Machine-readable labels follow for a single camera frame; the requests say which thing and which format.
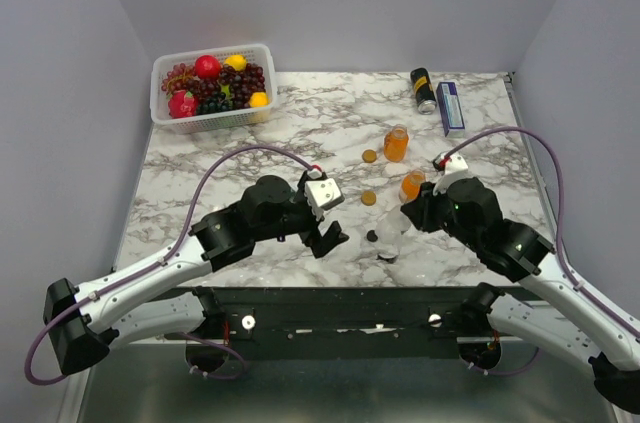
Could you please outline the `orange juice bottle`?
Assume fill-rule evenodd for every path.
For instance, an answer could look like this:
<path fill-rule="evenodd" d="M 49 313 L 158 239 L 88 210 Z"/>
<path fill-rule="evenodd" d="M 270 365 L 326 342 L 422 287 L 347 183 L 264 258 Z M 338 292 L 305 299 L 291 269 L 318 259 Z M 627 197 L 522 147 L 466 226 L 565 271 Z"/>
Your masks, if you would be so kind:
<path fill-rule="evenodd" d="M 391 162 L 402 161 L 407 152 L 409 135 L 405 126 L 394 126 L 384 138 L 383 153 Z"/>
<path fill-rule="evenodd" d="M 413 170 L 402 180 L 399 190 L 399 198 L 402 203 L 408 203 L 417 198 L 421 185 L 426 181 L 425 173 L 421 170 Z"/>

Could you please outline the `clear bottle black cap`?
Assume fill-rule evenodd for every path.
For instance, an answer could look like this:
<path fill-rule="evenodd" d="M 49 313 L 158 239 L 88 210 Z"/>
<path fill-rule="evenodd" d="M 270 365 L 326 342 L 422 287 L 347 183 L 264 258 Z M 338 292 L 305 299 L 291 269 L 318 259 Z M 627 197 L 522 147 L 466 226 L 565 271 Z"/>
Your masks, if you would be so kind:
<path fill-rule="evenodd" d="M 400 206 L 390 210 L 374 230 L 377 236 L 374 243 L 377 257 L 385 262 L 394 263 L 401 253 L 404 235 L 411 227 L 410 219 L 401 211 Z"/>

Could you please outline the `gold bottle cap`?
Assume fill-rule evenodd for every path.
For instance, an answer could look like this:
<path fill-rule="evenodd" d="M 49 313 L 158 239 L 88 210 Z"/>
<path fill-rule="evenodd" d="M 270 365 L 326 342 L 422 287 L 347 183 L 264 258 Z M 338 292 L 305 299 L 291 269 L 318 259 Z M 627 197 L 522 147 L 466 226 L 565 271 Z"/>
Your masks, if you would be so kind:
<path fill-rule="evenodd" d="M 377 160 L 377 152 L 372 149 L 367 149 L 362 153 L 362 160 L 365 163 L 373 163 Z"/>
<path fill-rule="evenodd" d="M 361 195 L 361 202 L 366 206 L 373 206 L 377 201 L 376 194 L 373 191 L 364 191 Z"/>

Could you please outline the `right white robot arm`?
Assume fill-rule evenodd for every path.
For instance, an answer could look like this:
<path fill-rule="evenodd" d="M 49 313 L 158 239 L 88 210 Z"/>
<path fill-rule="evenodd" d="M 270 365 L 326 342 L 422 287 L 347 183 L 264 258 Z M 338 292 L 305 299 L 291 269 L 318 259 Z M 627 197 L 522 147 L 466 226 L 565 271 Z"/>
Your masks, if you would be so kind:
<path fill-rule="evenodd" d="M 477 178 L 440 191 L 424 183 L 402 205 L 414 228 L 443 231 L 471 250 L 489 270 L 547 303 L 541 310 L 495 293 L 460 310 L 469 333 L 489 328 L 526 340 L 592 375 L 596 390 L 613 405 L 639 411 L 639 321 L 615 305 L 572 267 L 533 228 L 503 216 L 496 194 Z"/>

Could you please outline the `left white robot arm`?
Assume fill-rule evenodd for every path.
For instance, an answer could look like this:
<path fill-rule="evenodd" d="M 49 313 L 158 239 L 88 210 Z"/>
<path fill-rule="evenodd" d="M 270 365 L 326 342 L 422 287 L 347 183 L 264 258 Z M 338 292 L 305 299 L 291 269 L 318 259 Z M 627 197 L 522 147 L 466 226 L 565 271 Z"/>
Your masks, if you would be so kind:
<path fill-rule="evenodd" d="M 237 202 L 207 214 L 165 249 L 89 282 L 51 283 L 43 320 L 62 375 L 88 369 L 139 339 L 192 331 L 214 336 L 222 315 L 211 296 L 192 291 L 165 300 L 163 294 L 251 256 L 266 240 L 297 235 L 315 258 L 326 256 L 348 239 L 338 222 L 319 228 L 325 212 L 343 201 L 338 183 L 317 169 L 304 171 L 296 187 L 263 176 Z"/>

